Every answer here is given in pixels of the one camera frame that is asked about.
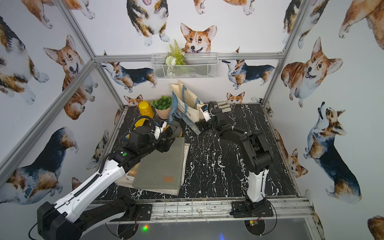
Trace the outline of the olive green canvas bag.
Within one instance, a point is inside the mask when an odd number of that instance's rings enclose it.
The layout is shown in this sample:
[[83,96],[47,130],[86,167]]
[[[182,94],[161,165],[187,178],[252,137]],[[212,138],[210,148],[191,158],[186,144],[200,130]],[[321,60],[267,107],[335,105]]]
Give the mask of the olive green canvas bag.
[[166,128],[164,138],[175,138],[168,152],[157,150],[143,158],[132,186],[146,191],[179,191],[184,173],[185,139],[179,122]]

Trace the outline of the yellow-handled canvas bag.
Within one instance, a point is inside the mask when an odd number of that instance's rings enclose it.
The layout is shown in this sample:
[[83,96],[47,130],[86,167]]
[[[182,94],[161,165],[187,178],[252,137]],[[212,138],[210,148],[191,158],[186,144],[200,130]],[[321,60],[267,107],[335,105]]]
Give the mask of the yellow-handled canvas bag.
[[126,173],[126,179],[129,181],[133,181],[137,175],[138,169],[139,169],[140,163],[136,164],[134,167],[132,167],[128,173]]

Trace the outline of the white Monet canvas bag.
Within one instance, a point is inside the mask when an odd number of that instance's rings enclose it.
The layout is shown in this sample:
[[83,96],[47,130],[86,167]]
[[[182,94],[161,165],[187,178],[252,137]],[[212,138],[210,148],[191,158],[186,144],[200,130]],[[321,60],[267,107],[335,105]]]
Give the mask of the white Monet canvas bag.
[[120,187],[178,195],[184,183],[189,144],[176,140],[165,153],[154,151],[115,183]]

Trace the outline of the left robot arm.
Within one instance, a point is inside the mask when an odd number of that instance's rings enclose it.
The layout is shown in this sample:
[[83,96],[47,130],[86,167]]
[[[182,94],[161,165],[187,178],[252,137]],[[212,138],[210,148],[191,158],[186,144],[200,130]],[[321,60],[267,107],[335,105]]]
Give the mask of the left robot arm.
[[79,240],[86,233],[128,214],[137,215],[136,201],[121,197],[109,204],[88,210],[88,206],[108,186],[128,173],[154,151],[167,152],[175,138],[182,135],[179,122],[164,122],[141,116],[142,126],[131,126],[126,142],[102,160],[100,168],[77,189],[54,204],[45,202],[37,210],[34,225],[44,240]]

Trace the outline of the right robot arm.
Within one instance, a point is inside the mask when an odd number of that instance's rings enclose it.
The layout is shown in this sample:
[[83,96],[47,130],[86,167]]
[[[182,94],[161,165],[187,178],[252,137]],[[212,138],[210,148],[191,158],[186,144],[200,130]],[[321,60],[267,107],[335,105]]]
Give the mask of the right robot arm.
[[245,206],[248,211],[259,210],[266,201],[265,187],[273,155],[261,132],[242,130],[226,121],[223,110],[209,102],[201,107],[204,119],[197,122],[203,130],[212,129],[222,140],[240,148],[244,164],[249,171],[249,187]]

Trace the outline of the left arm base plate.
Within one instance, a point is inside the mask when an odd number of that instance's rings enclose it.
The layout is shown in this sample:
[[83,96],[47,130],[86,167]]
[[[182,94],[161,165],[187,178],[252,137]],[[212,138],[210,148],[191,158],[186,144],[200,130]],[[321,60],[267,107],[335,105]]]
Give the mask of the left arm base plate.
[[152,204],[136,204],[134,207],[129,207],[119,221],[149,221],[152,210]]

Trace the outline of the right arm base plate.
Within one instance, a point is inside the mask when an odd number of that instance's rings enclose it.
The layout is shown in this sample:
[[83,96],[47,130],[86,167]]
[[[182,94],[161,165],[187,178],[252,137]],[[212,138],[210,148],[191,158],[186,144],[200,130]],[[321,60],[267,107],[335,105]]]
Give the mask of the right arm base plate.
[[259,218],[273,217],[274,210],[271,203],[267,199],[253,203],[246,199],[245,201],[231,203],[230,216],[234,218]]

